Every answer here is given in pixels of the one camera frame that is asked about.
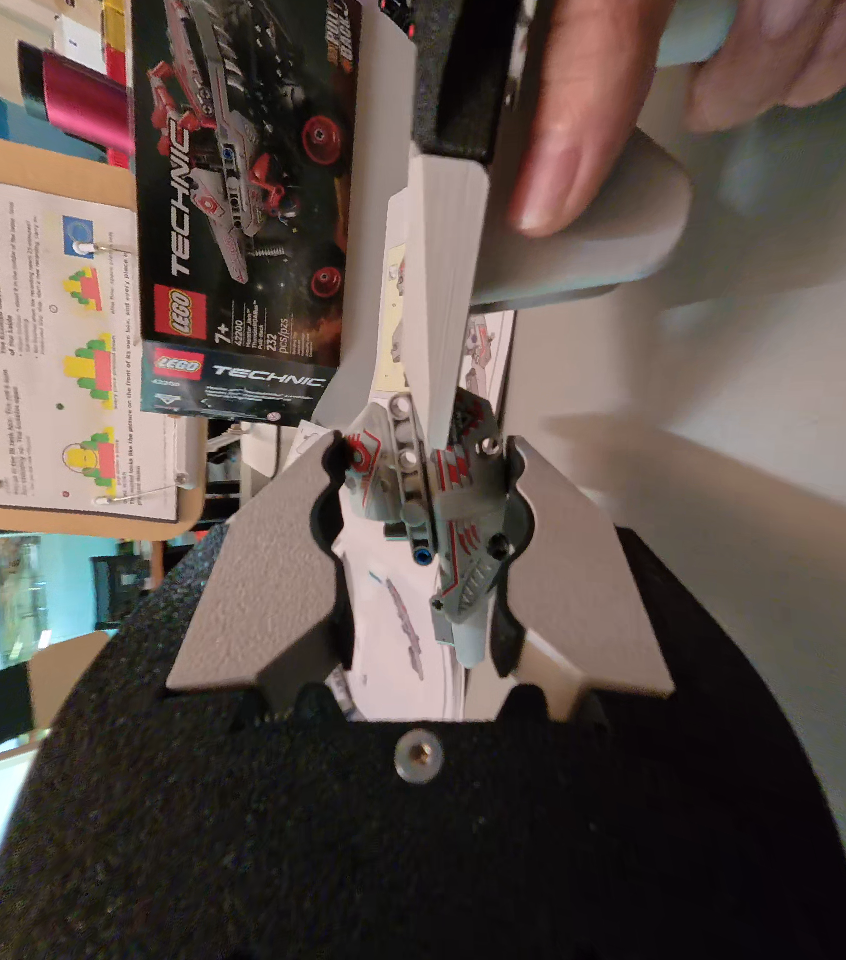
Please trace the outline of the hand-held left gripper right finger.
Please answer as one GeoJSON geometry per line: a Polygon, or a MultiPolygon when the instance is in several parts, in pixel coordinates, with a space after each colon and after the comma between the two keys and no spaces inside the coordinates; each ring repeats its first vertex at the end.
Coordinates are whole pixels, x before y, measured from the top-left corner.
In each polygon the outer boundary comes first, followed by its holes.
{"type": "Polygon", "coordinates": [[[594,692],[667,699],[676,684],[609,516],[523,437],[506,445],[490,655],[514,693],[568,722],[594,692]]]}

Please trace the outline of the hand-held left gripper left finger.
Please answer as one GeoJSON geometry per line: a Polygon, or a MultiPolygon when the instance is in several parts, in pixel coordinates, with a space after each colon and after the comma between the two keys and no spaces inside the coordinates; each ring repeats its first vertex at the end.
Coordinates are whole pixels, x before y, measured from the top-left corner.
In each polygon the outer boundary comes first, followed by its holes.
{"type": "Polygon", "coordinates": [[[349,447],[318,438],[229,524],[166,679],[171,694],[255,690],[285,714],[301,690],[352,665],[355,622],[342,559],[349,447]]]}

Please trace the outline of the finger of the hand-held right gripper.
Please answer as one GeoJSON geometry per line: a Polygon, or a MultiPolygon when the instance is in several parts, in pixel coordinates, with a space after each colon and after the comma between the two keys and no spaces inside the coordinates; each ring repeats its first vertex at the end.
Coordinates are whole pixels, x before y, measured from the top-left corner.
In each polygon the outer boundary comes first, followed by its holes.
{"type": "Polygon", "coordinates": [[[480,163],[410,147],[402,363],[428,447],[448,445],[488,198],[480,163]]]}

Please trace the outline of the grey toy brick model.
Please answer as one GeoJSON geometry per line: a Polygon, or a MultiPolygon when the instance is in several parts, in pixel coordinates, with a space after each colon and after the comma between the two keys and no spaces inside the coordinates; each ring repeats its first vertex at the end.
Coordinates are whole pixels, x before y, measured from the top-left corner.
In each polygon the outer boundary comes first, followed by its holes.
{"type": "Polygon", "coordinates": [[[427,445],[407,390],[369,401],[342,437],[353,513],[405,542],[417,567],[433,574],[436,641],[462,668],[479,666],[493,598],[524,532],[509,515],[510,463],[490,401],[456,388],[441,447],[427,445]]]}

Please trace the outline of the person's right hand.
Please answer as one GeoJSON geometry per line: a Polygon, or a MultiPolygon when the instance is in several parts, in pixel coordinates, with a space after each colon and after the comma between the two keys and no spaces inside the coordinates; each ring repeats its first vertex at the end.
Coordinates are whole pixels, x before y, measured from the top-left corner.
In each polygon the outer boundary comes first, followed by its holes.
{"type": "MultiPolygon", "coordinates": [[[[636,128],[672,17],[669,1],[557,2],[509,218],[556,234],[598,196],[636,128]]],[[[775,107],[803,109],[846,87],[846,1],[744,1],[725,42],[698,64],[684,110],[698,134],[775,107]]]]}

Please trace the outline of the white building instruction booklet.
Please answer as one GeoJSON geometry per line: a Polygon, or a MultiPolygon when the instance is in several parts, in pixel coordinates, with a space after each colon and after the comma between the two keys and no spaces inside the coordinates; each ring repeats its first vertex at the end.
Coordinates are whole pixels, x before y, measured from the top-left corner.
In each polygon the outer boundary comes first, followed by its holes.
{"type": "MultiPolygon", "coordinates": [[[[404,313],[402,266],[407,237],[405,188],[386,214],[377,358],[370,400],[406,388],[397,331],[404,313]]],[[[348,688],[353,717],[384,721],[456,721],[465,715],[465,667],[454,647],[437,640],[430,597],[437,573],[417,564],[404,541],[387,539],[381,523],[355,515],[341,492],[345,525],[333,546],[343,559],[353,604],[355,652],[351,669],[331,679],[338,698],[348,688]]]]}

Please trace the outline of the black toy brick set box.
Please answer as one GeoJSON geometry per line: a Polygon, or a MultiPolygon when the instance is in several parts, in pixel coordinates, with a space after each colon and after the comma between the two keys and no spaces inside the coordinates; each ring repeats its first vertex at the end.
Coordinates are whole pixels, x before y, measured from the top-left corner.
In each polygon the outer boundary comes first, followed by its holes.
{"type": "Polygon", "coordinates": [[[145,411],[312,418],[341,361],[362,15],[131,3],[145,411]]]}

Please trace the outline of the cardboard box with black flap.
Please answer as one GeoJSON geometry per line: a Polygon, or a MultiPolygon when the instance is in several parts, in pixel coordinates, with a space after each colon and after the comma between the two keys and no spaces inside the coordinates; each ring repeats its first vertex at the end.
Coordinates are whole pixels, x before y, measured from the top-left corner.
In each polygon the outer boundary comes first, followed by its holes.
{"type": "Polygon", "coordinates": [[[110,642],[94,631],[0,669],[0,747],[49,729],[77,682],[110,642]]]}

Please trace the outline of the printed brick instruction sheet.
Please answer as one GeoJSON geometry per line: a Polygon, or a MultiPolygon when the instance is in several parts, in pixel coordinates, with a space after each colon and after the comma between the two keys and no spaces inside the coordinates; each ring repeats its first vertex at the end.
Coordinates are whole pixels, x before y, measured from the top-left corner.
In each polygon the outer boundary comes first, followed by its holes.
{"type": "Polygon", "coordinates": [[[125,208],[0,183],[0,508],[178,518],[177,428],[142,409],[125,208]]]}

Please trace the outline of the pink metallic tumbler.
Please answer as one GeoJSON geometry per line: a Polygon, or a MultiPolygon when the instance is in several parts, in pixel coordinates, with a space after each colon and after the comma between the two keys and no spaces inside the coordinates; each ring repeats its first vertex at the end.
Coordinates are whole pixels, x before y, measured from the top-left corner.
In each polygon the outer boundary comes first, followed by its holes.
{"type": "Polygon", "coordinates": [[[26,112],[105,151],[129,169],[135,153],[132,107],[124,85],[50,49],[19,40],[18,72],[26,112]]]}

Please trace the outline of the instruction sheet on clipboard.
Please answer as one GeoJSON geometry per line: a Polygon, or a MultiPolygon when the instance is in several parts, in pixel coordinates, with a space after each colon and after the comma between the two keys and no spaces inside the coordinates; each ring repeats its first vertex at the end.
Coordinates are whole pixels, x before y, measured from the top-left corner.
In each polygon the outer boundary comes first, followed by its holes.
{"type": "MultiPolygon", "coordinates": [[[[92,204],[136,211],[136,185],[126,169],[0,139],[0,184],[92,204]]],[[[201,520],[206,480],[178,492],[174,523],[111,514],[0,507],[0,532],[70,535],[165,543],[201,520]]]]}

